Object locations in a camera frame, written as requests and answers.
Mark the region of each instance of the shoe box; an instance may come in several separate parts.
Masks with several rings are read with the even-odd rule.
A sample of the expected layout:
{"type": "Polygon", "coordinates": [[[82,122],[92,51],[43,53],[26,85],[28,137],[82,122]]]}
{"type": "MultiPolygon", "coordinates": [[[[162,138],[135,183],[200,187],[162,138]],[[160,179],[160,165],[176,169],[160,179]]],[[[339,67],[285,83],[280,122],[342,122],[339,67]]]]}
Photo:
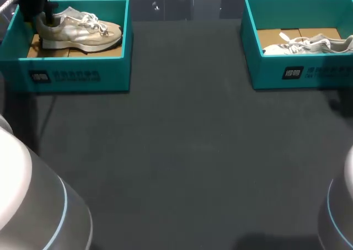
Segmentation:
{"type": "Polygon", "coordinates": [[[15,11],[0,46],[0,72],[17,92],[128,91],[133,32],[129,0],[56,0],[61,12],[71,6],[122,26],[121,46],[84,54],[78,50],[43,50],[33,26],[15,11]]]}
{"type": "Polygon", "coordinates": [[[353,0],[245,0],[240,37],[252,86],[272,88],[353,87],[353,54],[265,56],[263,48],[323,34],[353,35],[353,0]]]}

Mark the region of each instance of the box label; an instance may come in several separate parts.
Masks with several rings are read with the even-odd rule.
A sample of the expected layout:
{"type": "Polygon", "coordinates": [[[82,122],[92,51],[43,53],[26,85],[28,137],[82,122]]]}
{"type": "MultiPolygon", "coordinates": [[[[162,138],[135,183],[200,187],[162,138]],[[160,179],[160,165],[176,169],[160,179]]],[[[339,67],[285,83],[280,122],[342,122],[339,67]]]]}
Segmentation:
{"type": "Polygon", "coordinates": [[[283,73],[283,80],[293,80],[299,79],[302,75],[304,67],[303,66],[293,66],[286,67],[285,72],[283,73]]]}
{"type": "Polygon", "coordinates": [[[29,76],[31,77],[34,83],[51,83],[51,80],[49,78],[47,71],[30,70],[28,72],[29,72],[29,76]]]}
{"type": "Polygon", "coordinates": [[[310,67],[304,78],[350,78],[352,73],[351,66],[310,67]]]}
{"type": "Polygon", "coordinates": [[[56,82],[100,82],[98,71],[54,71],[56,82]]]}

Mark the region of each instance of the sneaker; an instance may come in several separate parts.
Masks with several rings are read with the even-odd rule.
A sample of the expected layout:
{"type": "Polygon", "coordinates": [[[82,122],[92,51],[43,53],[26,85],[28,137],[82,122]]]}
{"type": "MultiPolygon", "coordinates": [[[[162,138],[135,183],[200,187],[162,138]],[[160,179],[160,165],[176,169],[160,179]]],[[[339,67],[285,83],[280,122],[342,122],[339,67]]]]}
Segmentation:
{"type": "Polygon", "coordinates": [[[292,54],[322,54],[322,53],[348,53],[353,52],[353,36],[347,39],[330,39],[319,34],[312,38],[290,39],[286,34],[280,33],[281,38],[288,44],[270,45],[263,49],[264,55],[292,55],[292,54]]]}
{"type": "Polygon", "coordinates": [[[99,21],[94,14],[68,8],[54,14],[54,25],[47,26],[45,13],[38,15],[36,29],[43,49],[74,48],[84,52],[112,49],[122,42],[122,30],[114,23],[99,21]]]}

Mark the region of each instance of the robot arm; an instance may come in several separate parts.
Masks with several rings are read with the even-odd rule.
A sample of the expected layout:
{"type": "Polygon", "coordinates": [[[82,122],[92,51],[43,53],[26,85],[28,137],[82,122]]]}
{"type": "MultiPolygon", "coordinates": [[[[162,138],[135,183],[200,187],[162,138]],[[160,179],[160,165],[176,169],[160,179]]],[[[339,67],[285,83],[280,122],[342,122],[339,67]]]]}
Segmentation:
{"type": "MultiPolygon", "coordinates": [[[[2,13],[7,7],[10,6],[15,0],[7,0],[1,7],[0,13],[2,13]]],[[[18,0],[20,11],[23,15],[25,22],[33,22],[33,18],[45,12],[47,17],[47,23],[53,23],[53,10],[57,7],[57,4],[51,3],[48,0],[18,0]]]]}

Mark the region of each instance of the shoelace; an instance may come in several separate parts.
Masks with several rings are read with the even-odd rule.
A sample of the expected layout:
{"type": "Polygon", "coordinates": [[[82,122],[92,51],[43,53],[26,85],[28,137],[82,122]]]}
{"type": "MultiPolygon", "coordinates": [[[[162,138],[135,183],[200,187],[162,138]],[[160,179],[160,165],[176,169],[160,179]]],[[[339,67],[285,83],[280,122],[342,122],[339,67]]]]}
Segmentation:
{"type": "Polygon", "coordinates": [[[76,20],[78,25],[89,26],[91,29],[98,28],[101,35],[104,35],[108,32],[108,27],[101,23],[95,14],[85,13],[81,20],[74,17],[70,18],[76,20]]]}
{"type": "Polygon", "coordinates": [[[286,34],[282,32],[280,33],[280,37],[288,42],[288,49],[292,54],[296,54],[302,51],[303,49],[311,49],[312,44],[310,43],[309,38],[299,37],[290,39],[286,34]]]}

